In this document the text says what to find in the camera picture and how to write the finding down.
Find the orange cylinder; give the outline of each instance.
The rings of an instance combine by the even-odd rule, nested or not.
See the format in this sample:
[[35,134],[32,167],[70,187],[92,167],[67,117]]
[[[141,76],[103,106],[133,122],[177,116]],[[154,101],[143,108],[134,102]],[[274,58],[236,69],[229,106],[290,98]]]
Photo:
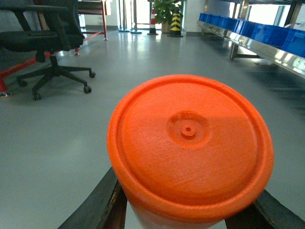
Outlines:
[[274,163],[254,106],[193,75],[130,91],[113,112],[107,147],[144,229],[204,229],[238,213],[261,194]]

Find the black office chair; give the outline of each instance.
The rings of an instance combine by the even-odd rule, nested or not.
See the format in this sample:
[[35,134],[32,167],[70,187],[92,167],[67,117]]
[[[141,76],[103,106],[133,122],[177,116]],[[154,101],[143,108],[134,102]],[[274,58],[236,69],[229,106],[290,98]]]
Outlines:
[[[91,68],[59,66],[55,56],[56,51],[79,48],[83,44],[84,36],[81,33],[77,13],[77,0],[40,0],[42,5],[25,7],[9,7],[0,4],[0,10],[10,10],[16,15],[23,31],[0,32],[0,46],[14,52],[37,51],[36,60],[45,62],[45,52],[50,52],[51,67],[17,77],[19,86],[25,87],[24,79],[44,75],[32,88],[34,100],[41,99],[37,91],[54,76],[65,76],[84,84],[84,92],[90,93],[87,82],[76,77],[71,72],[89,71],[91,78],[95,73]],[[25,11],[40,11],[50,30],[32,31],[23,13]]]

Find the gray floor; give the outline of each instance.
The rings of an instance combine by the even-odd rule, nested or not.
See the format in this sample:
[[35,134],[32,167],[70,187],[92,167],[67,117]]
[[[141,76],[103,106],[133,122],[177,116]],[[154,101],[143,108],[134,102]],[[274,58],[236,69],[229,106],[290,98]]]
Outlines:
[[[92,87],[54,78],[31,99],[31,87],[5,79],[10,99],[0,101],[0,228],[56,229],[90,194],[109,169],[108,121],[117,103],[137,85],[168,74],[194,74],[227,84],[262,114],[274,141],[275,167],[267,190],[305,219],[305,80],[264,60],[228,58],[219,38],[170,38],[112,31],[89,40],[59,63],[91,66]],[[140,229],[130,207],[127,229]],[[212,227],[224,229],[223,222]]]

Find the blue storage bin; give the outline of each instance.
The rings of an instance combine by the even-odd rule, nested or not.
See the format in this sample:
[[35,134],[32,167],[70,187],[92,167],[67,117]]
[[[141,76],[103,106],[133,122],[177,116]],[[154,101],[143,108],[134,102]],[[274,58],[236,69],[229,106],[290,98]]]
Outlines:
[[281,49],[305,57],[305,31],[289,29]]
[[220,17],[220,19],[218,20],[218,26],[226,30],[233,30],[235,23],[236,19],[229,17]]
[[237,19],[234,27],[234,32],[246,37],[251,37],[255,25],[255,22],[247,21],[244,19]]
[[204,17],[203,17],[203,20],[204,20],[205,23],[209,23],[209,24],[210,24],[210,23],[211,23],[211,20],[212,20],[212,17],[213,17],[213,15],[207,14],[207,13],[206,13],[206,14],[204,15]]
[[205,13],[200,13],[199,21],[204,21],[204,15],[205,15]]
[[281,47],[288,35],[288,28],[274,25],[256,24],[251,38],[273,46]]
[[219,18],[220,18],[220,16],[218,16],[218,15],[212,15],[212,19],[211,19],[211,23],[210,24],[218,26]]

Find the yellow and black bollard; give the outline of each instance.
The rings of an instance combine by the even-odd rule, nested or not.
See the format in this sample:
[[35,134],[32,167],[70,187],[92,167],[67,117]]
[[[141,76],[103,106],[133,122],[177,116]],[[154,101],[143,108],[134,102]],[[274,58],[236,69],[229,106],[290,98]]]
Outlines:
[[180,10],[177,7],[175,13],[173,14],[171,30],[168,34],[169,37],[183,37],[181,35],[181,18],[180,18]]

